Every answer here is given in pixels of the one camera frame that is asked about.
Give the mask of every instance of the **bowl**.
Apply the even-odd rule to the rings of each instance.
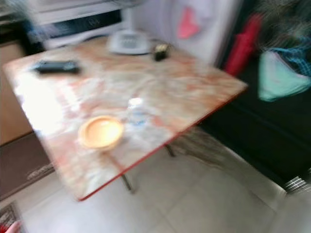
[[[80,142],[93,149],[111,150],[120,141],[123,124],[112,116],[98,116],[88,120],[79,130]]]

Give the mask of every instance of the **white wall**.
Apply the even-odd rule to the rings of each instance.
[[[177,0],[147,0],[136,9],[138,26],[153,36],[173,43],[192,55],[215,65],[227,43],[241,0],[215,0],[215,16],[203,30],[190,39],[176,36],[183,5]]]

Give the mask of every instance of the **red table edge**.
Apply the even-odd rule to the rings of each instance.
[[[133,163],[132,165],[130,165],[128,168],[126,168],[123,172],[121,172],[119,175],[117,175],[116,177],[112,178],[111,180],[109,180],[108,182],[106,182],[105,184],[103,184],[102,186],[100,186],[99,188],[97,188],[96,190],[94,190],[93,192],[91,192],[90,194],[86,195],[85,197],[79,199],[78,201],[84,201],[86,199],[88,199],[89,197],[93,196],[95,193],[97,193],[98,191],[100,191],[102,188],[104,188],[106,185],[110,184],[111,182],[113,182],[114,180],[116,180],[117,178],[119,178],[121,175],[123,175],[124,173],[126,173],[127,171],[129,171],[130,169],[132,169],[133,167],[135,167],[136,165],[140,164],[143,160],[147,159],[149,156],[151,156],[152,154],[154,154],[156,151],[158,151],[159,149],[161,149],[162,147],[164,147],[164,145],[174,141],[177,137],[179,137],[181,134],[183,134],[185,131],[189,130],[191,127],[193,127],[194,125],[196,125],[198,122],[202,121],[203,119],[207,118],[209,115],[213,114],[214,112],[216,112],[218,109],[222,108],[223,106],[225,106],[226,104],[228,104],[229,102],[233,101],[238,95],[240,95],[241,93],[243,93],[246,89],[247,89],[247,84],[245,84],[245,87],[243,88],[243,90],[241,90],[239,93],[237,93],[236,95],[232,96],[228,101],[222,103],[221,105],[219,105],[217,108],[215,108],[213,111],[211,111],[209,114],[207,114],[206,116],[200,118],[199,120],[197,120],[196,122],[194,122],[193,124],[191,124],[189,127],[187,127],[185,130],[177,133],[174,137],[172,137],[170,140],[168,140],[167,142],[163,143],[161,146],[155,148],[153,151],[151,151],[150,153],[148,153],[146,156],[142,157],[141,159],[137,160],[135,163]]]

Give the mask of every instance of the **small black object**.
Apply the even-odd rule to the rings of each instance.
[[[80,68],[76,61],[55,62],[55,61],[40,61],[33,67],[40,74],[46,73],[73,73],[80,72]]]
[[[156,62],[162,61],[169,56],[169,45],[159,44],[153,50],[153,57]]]

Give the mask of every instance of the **white tile floor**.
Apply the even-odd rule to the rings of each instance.
[[[16,201],[29,233],[261,233],[284,191],[232,154],[223,169],[165,150],[76,202],[51,174],[0,203]]]

